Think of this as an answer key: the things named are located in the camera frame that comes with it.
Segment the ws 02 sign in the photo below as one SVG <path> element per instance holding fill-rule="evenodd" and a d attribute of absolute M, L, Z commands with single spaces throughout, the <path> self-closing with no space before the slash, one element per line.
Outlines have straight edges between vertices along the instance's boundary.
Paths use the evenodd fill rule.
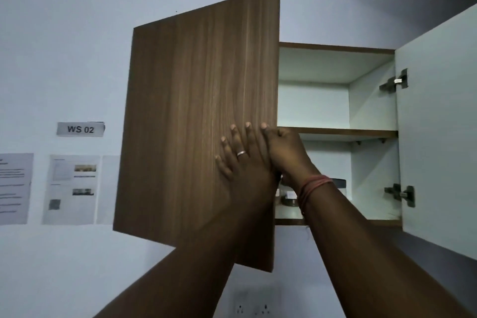
<path fill-rule="evenodd" d="M 102 137 L 104 122 L 58 122 L 56 135 L 60 137 Z"/>

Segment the wooden cabinet door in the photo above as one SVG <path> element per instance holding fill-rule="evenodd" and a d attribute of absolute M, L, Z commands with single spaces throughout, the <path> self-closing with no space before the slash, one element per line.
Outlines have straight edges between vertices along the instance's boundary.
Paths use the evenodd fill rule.
<path fill-rule="evenodd" d="M 227 207 L 230 124 L 277 123 L 279 0 L 227 0 L 133 33 L 114 230 L 175 246 Z M 273 269 L 273 209 L 238 263 Z"/>
<path fill-rule="evenodd" d="M 404 231 L 477 259 L 477 5 L 396 51 Z"/>

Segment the cabinet hinge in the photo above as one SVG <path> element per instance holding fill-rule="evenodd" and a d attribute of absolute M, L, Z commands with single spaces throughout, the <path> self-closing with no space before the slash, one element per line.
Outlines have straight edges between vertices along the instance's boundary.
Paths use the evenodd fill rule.
<path fill-rule="evenodd" d="M 396 92 L 396 86 L 401 85 L 402 88 L 407 88 L 407 68 L 403 69 L 401 75 L 396 77 L 391 77 L 385 84 L 379 86 L 379 90 L 388 91 L 388 93 Z"/>
<path fill-rule="evenodd" d="M 401 184 L 395 183 L 392 187 L 385 187 L 385 193 L 391 194 L 396 200 L 406 200 L 408 207 L 416 207 L 414 186 L 408 186 L 401 192 Z"/>

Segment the power socket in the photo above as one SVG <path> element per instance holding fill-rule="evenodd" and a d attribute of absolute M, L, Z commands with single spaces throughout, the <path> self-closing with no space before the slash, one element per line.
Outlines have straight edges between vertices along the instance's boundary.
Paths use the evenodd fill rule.
<path fill-rule="evenodd" d="M 280 289 L 273 285 L 240 287 L 233 295 L 237 318 L 280 318 Z"/>

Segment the red thread bracelet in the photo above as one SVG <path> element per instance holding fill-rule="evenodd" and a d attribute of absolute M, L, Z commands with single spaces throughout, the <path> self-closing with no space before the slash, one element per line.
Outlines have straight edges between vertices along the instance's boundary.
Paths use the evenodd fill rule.
<path fill-rule="evenodd" d="M 312 194 L 312 192 L 325 183 L 333 182 L 328 176 L 325 175 L 313 175 L 308 177 L 302 184 L 300 194 L 298 195 L 298 206 L 300 207 L 301 214 L 305 216 L 305 205 Z"/>

